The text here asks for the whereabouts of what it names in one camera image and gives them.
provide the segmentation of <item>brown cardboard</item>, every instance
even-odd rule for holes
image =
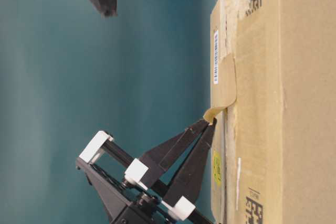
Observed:
[[[335,13],[334,0],[218,1],[211,32],[213,20],[230,31],[222,57],[233,58],[236,89],[214,84],[212,63],[212,106],[237,99],[217,116],[217,222],[335,223]]]

